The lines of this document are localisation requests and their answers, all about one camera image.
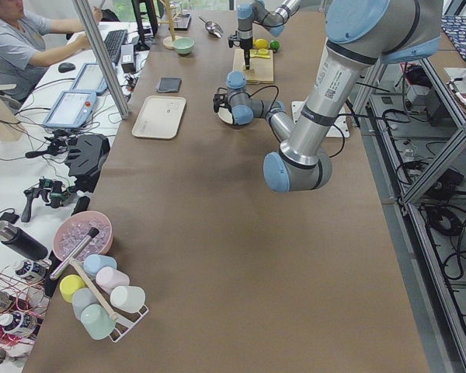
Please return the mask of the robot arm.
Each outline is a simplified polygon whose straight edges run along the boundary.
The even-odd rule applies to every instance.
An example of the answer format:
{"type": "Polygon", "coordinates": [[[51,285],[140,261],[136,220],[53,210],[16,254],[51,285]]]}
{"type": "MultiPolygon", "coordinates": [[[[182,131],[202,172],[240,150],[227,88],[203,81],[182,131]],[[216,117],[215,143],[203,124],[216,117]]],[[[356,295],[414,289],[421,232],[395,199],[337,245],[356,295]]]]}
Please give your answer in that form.
{"type": "Polygon", "coordinates": [[[320,146],[360,74],[378,61],[408,62],[434,54],[442,9],[441,1],[334,1],[325,17],[327,55],[296,121],[281,102],[253,99],[242,71],[228,74],[226,92],[214,96],[214,110],[226,108],[236,125],[267,121],[280,141],[263,161],[271,190],[322,187],[332,175],[332,163],[320,146]]]}
{"type": "Polygon", "coordinates": [[[228,37],[228,46],[239,46],[243,51],[245,69],[249,70],[250,50],[253,49],[253,24],[258,24],[272,36],[278,37],[289,18],[300,8],[301,1],[283,1],[273,12],[265,7],[264,1],[251,1],[236,8],[237,29],[228,37]]]}

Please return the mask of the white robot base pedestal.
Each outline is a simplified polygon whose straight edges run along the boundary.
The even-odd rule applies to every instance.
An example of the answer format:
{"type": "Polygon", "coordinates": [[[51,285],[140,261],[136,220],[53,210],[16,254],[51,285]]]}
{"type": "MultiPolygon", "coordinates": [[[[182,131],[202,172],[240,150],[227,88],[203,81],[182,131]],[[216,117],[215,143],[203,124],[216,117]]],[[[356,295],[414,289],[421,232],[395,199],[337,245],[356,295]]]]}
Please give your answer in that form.
{"type": "MultiPolygon", "coordinates": [[[[291,113],[292,119],[294,123],[297,123],[299,116],[301,115],[301,110],[305,104],[305,101],[292,101],[291,102],[291,113]]],[[[350,131],[346,122],[346,115],[348,114],[348,110],[346,106],[339,111],[339,117],[337,118],[336,122],[333,126],[329,129],[327,133],[327,137],[329,138],[339,138],[343,136],[344,138],[348,138],[350,136],[350,131]]]]}

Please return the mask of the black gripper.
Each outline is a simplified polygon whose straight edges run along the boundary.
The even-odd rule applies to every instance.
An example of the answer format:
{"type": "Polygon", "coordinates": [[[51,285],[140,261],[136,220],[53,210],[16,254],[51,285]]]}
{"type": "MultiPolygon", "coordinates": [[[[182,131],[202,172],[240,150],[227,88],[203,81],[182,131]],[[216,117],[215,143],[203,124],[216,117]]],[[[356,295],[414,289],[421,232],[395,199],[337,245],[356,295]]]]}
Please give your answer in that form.
{"type": "Polygon", "coordinates": [[[220,109],[226,109],[231,112],[229,97],[231,90],[225,87],[218,87],[213,97],[213,110],[218,113],[220,109]]]}
{"type": "Polygon", "coordinates": [[[236,30],[228,37],[228,46],[233,47],[235,44],[243,49],[245,70],[250,69],[251,49],[253,48],[253,34],[251,30],[236,30]]]}

